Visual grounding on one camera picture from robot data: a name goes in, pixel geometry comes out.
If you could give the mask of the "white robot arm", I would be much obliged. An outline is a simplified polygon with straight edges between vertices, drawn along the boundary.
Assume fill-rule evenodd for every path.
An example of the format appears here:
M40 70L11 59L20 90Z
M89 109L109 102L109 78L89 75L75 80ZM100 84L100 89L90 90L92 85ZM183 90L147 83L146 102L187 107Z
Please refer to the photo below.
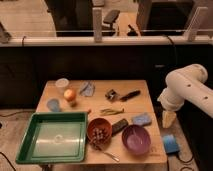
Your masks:
M205 85L208 72L200 64L191 64L169 72L166 88L157 98L163 107L162 126L169 128L185 101L189 101L213 118L213 90Z

